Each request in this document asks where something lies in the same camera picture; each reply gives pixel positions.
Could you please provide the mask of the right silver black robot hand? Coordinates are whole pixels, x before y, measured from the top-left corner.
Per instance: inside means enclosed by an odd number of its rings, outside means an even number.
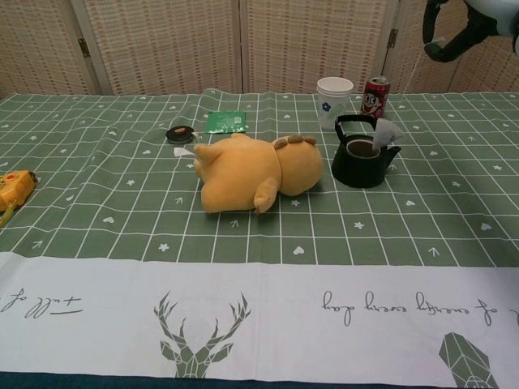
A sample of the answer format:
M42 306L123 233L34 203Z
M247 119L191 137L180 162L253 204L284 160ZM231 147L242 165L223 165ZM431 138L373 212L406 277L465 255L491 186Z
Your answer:
M446 45L435 40L435 22L447 1L428 1L422 20L424 52L435 62L453 62L491 36L512 38L512 52L518 56L518 1L464 1L466 26Z

